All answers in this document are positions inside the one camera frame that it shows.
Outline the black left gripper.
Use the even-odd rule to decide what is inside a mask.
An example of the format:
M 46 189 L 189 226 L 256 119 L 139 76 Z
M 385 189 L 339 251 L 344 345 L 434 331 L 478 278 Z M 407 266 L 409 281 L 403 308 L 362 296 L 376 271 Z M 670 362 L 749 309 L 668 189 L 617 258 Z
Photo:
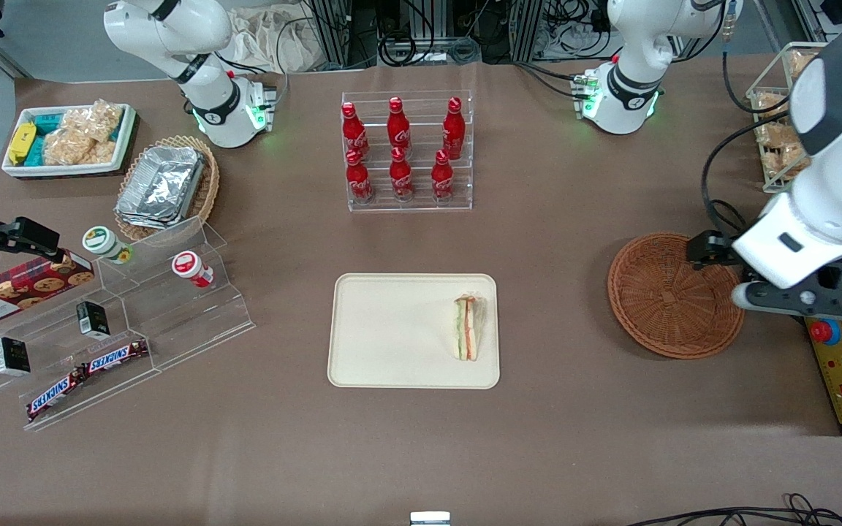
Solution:
M 764 283 L 765 277 L 738 252 L 732 249 L 731 237 L 721 231 L 705 230 L 691 237 L 687 242 L 687 260 L 693 270 L 702 270 L 712 265 L 738 266 L 740 283 Z

